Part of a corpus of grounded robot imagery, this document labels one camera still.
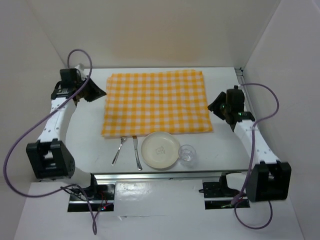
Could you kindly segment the yellow white checkered cloth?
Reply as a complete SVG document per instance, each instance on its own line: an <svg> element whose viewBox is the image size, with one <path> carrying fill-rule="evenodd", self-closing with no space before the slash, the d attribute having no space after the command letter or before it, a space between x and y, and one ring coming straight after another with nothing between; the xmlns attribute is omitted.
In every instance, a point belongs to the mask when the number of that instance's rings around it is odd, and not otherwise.
<svg viewBox="0 0 320 240"><path fill-rule="evenodd" d="M211 131L201 71L114 73L106 81L105 138Z"/></svg>

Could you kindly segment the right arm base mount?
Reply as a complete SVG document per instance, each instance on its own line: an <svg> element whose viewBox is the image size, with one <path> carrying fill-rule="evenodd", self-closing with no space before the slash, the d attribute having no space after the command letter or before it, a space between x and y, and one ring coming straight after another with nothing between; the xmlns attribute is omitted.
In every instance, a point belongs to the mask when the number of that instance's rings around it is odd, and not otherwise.
<svg viewBox="0 0 320 240"><path fill-rule="evenodd" d="M235 206L231 201L239 193L238 190L228 188L221 181L203 182L198 192L204 197L206 210L233 209Z"/></svg>

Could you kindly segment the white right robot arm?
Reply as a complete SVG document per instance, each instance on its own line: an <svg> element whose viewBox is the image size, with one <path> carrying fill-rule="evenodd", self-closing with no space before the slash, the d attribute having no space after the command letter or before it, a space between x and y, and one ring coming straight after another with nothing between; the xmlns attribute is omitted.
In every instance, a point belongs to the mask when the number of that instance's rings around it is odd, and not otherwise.
<svg viewBox="0 0 320 240"><path fill-rule="evenodd" d="M255 119L250 111L245 111L245 93L240 86L221 92L207 108L230 126L250 157L246 174L229 173L219 182L220 194L230 196L238 190L239 193L231 200L232 205L243 195L251 202L285 200L292 168L272 152L261 135L258 123L262 119Z"/></svg>

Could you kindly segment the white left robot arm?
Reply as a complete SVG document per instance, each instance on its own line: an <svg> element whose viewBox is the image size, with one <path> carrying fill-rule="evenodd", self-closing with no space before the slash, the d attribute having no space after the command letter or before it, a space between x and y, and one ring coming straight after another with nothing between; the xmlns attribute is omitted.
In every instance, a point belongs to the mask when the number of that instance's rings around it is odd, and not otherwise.
<svg viewBox="0 0 320 240"><path fill-rule="evenodd" d="M26 146L35 177L39 181L63 181L81 186L81 194L88 200L97 197L99 187L90 172L80 170L71 152L66 147L69 123L81 99L93 102L106 93L84 72L84 66L60 70L61 80L50 96L51 116L36 140Z"/></svg>

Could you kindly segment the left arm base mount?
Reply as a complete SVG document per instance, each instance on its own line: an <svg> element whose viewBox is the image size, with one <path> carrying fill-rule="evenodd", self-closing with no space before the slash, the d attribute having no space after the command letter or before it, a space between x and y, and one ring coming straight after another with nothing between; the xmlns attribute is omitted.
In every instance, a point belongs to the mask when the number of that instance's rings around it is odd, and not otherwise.
<svg viewBox="0 0 320 240"><path fill-rule="evenodd" d="M92 193L86 189L88 201L94 213L113 212L116 185L114 183L96 185L96 192ZM72 186L64 190L69 194L67 211L69 213L89 212L89 206L86 197L79 188Z"/></svg>

